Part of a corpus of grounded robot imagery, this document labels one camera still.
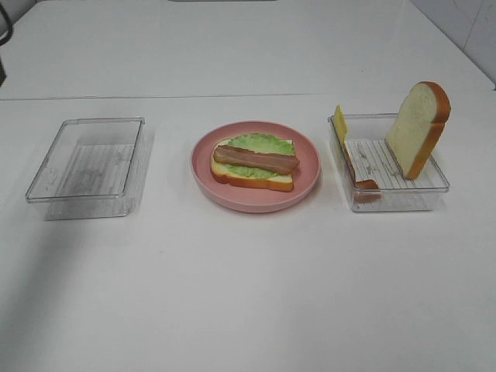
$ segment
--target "standing bread slice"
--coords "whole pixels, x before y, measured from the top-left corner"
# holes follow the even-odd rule
[[[431,81],[416,84],[403,101],[386,143],[403,170],[403,177],[418,177],[450,117],[450,100]]]

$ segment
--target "plastic tray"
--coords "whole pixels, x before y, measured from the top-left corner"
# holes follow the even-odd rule
[[[384,141],[397,114],[345,115],[348,126],[346,147],[356,180],[338,141],[334,116],[329,117],[331,150],[346,198],[355,212],[399,212],[433,210],[450,183],[431,156],[422,173],[406,180]],[[355,181],[372,179],[379,189],[358,188]]]
[[[26,192],[46,220],[117,217],[139,203],[149,159],[143,118],[62,123]]]

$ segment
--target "white bread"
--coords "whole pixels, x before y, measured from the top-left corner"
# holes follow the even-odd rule
[[[450,117],[450,100],[431,81],[416,84],[403,101],[396,123],[386,135],[403,177],[418,177]]]
[[[224,139],[217,143],[215,148],[220,145],[226,145],[229,141],[230,138]],[[239,186],[241,188],[268,188],[276,191],[291,191],[294,187],[291,174],[278,174],[271,178],[259,179],[255,177],[244,177],[233,173],[225,164],[218,163],[214,160],[213,151],[210,160],[210,169],[215,180],[222,184],[231,184],[232,186]]]

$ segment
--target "bacon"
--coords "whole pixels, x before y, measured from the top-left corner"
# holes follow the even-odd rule
[[[217,146],[214,160],[218,163],[256,167],[279,174],[290,174],[300,160],[294,155],[280,153],[256,153],[230,145]]]

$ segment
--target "white wall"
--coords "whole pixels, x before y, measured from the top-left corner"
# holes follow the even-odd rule
[[[496,84],[496,0],[410,0]]]

